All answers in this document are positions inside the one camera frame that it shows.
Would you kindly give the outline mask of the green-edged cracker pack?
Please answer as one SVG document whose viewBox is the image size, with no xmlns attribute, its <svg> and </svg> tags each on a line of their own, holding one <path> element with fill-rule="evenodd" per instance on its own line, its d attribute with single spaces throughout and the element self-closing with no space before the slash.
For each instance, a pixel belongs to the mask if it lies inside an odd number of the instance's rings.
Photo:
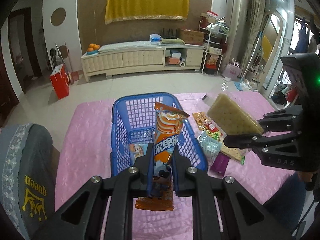
<svg viewBox="0 0 320 240">
<path fill-rule="evenodd" d="M 221 144 L 220 152 L 226 155 L 227 157 L 233 159 L 234 161 L 237 161 L 241 165 L 244 165 L 245 155 L 247 153 L 245 149 L 230 148 L 225 146 L 224 144 Z"/>
</svg>

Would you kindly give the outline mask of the purple snack packet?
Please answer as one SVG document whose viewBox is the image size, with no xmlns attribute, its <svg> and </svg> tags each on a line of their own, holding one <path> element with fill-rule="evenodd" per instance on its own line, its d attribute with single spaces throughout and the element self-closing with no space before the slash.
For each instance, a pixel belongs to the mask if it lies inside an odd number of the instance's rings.
<svg viewBox="0 0 320 240">
<path fill-rule="evenodd" d="M 220 152 L 214 160 L 210 170 L 221 176 L 225 175 L 230 158 Z"/>
</svg>

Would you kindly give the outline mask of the light blue biscuit pack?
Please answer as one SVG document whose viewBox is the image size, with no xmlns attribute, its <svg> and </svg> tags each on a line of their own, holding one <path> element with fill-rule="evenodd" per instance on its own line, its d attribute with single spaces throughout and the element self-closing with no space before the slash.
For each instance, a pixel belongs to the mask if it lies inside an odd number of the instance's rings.
<svg viewBox="0 0 320 240">
<path fill-rule="evenodd" d="M 208 165 L 212 166 L 221 150 L 221 142 L 209 135 L 207 130 L 201 132 L 197 140 L 208 161 Z"/>
</svg>

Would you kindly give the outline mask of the clear-wrapped cracker pack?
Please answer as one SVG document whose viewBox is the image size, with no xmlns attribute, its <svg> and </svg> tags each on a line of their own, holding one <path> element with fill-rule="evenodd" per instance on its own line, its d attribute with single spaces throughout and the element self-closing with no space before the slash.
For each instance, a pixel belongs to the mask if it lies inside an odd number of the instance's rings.
<svg viewBox="0 0 320 240">
<path fill-rule="evenodd" d="M 251 91 L 208 93 L 202 101 L 209 107 L 207 116 L 226 135 L 264 133 L 258 123 L 258 119 L 265 113 L 265 100 L 262 96 Z"/>
</svg>

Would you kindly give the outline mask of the orange wafer snack packet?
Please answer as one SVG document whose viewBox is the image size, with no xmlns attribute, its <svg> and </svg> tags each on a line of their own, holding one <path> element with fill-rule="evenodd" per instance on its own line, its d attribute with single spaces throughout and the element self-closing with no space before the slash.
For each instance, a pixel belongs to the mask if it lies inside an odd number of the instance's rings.
<svg viewBox="0 0 320 240">
<path fill-rule="evenodd" d="M 135 208 L 148 211 L 174 209 L 171 159 L 184 121 L 189 114 L 160 102 L 155 103 L 156 121 L 153 139 L 153 173 L 147 197 L 139 197 Z"/>
</svg>

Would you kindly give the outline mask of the blue plastic basket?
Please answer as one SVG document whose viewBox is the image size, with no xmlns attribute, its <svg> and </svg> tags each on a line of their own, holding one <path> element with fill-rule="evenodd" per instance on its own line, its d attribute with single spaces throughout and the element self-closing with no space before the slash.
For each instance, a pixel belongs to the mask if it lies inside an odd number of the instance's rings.
<svg viewBox="0 0 320 240">
<path fill-rule="evenodd" d="M 124 96 L 115 101 L 112 107 L 111 126 L 111 175 L 133 166 L 129 144 L 148 144 L 153 141 L 156 112 L 154 105 L 161 102 L 179 108 L 185 113 L 195 112 L 195 103 L 202 98 L 201 94 L 170 94 L 154 92 Z M 189 158 L 192 166 L 208 170 L 207 159 L 199 145 L 191 118 L 184 121 L 178 137 L 180 155 Z"/>
</svg>

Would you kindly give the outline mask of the yellow-green snack sachet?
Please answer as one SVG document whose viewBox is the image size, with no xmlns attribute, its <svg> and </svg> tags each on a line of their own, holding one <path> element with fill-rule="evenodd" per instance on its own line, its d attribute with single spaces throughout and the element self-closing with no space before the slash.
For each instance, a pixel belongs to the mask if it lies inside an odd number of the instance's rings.
<svg viewBox="0 0 320 240">
<path fill-rule="evenodd" d="M 221 132 L 220 131 L 213 131 L 212 132 L 210 130 L 207 130 L 206 133 L 207 133 L 208 136 L 210 136 L 214 140 L 220 141 L 220 138 L 221 138 Z"/>
</svg>

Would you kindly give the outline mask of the orange snack sachet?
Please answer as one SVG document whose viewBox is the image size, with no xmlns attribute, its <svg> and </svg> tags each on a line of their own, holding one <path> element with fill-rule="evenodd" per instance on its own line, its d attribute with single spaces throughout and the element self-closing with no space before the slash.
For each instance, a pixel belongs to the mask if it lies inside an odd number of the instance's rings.
<svg viewBox="0 0 320 240">
<path fill-rule="evenodd" d="M 199 130 L 201 131 L 204 131 L 206 130 L 206 126 L 205 124 L 202 122 L 202 119 L 204 118 L 204 113 L 203 112 L 195 112 L 195 113 L 192 113 L 193 115 L 193 118 L 199 128 Z"/>
</svg>

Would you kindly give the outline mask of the pink gift bag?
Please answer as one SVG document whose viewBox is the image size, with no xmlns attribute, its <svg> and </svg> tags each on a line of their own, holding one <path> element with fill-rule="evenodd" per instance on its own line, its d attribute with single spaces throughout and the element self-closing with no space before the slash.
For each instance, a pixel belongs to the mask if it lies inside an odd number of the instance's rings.
<svg viewBox="0 0 320 240">
<path fill-rule="evenodd" d="M 240 74 L 241 67 L 235 59 L 232 59 L 231 62 L 227 63 L 226 67 L 222 72 L 223 77 L 230 78 L 232 81 L 237 80 Z"/>
</svg>

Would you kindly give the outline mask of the grey queen cushion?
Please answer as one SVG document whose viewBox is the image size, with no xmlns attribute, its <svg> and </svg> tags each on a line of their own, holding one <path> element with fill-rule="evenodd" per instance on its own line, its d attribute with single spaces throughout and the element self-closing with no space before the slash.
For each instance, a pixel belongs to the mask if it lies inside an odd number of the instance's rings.
<svg viewBox="0 0 320 240">
<path fill-rule="evenodd" d="M 1 128 L 1 205 L 24 239 L 54 213 L 53 140 L 38 124 Z"/>
</svg>

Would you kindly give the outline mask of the white metal shelf rack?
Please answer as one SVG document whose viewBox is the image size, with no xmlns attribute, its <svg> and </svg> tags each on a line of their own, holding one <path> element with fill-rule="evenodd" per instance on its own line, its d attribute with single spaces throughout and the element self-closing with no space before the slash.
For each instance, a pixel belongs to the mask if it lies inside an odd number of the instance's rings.
<svg viewBox="0 0 320 240">
<path fill-rule="evenodd" d="M 219 18 L 213 23 L 202 20 L 199 23 L 199 31 L 204 33 L 201 72 L 210 75 L 217 74 L 227 50 L 229 28 L 225 18 Z"/>
</svg>

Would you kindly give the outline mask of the standing air conditioner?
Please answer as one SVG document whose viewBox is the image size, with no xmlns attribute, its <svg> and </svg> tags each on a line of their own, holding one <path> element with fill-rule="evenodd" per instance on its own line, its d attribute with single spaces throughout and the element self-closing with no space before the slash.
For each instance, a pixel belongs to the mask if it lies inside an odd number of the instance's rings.
<svg viewBox="0 0 320 240">
<path fill-rule="evenodd" d="M 248 0 L 227 0 L 226 26 L 228 36 L 226 38 L 227 50 L 223 55 L 221 67 L 224 69 L 232 59 L 238 58 L 241 47 L 248 10 Z"/>
</svg>

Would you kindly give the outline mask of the brown cardboard box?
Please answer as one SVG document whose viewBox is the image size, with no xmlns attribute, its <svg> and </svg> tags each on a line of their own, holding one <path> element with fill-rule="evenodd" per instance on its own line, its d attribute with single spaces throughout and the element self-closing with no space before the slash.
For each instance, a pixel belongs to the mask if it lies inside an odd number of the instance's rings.
<svg viewBox="0 0 320 240">
<path fill-rule="evenodd" d="M 189 29 L 179 29 L 178 38 L 182 39 L 185 44 L 201 46 L 204 39 L 204 33 L 201 31 L 194 31 Z"/>
</svg>

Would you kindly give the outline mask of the green folded towel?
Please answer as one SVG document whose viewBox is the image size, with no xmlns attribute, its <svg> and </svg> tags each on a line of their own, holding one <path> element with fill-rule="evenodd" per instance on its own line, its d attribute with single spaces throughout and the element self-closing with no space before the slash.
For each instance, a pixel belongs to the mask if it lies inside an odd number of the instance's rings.
<svg viewBox="0 0 320 240">
<path fill-rule="evenodd" d="M 161 38 L 161 44 L 178 44 L 185 45 L 185 42 L 180 38 Z"/>
</svg>

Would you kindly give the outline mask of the yellow cloth cover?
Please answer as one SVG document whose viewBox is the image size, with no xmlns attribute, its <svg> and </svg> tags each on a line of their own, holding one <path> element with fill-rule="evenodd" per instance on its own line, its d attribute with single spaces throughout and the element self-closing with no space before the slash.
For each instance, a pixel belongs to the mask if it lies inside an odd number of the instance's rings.
<svg viewBox="0 0 320 240">
<path fill-rule="evenodd" d="M 130 20 L 185 21 L 190 0 L 107 0 L 105 24 Z"/>
</svg>

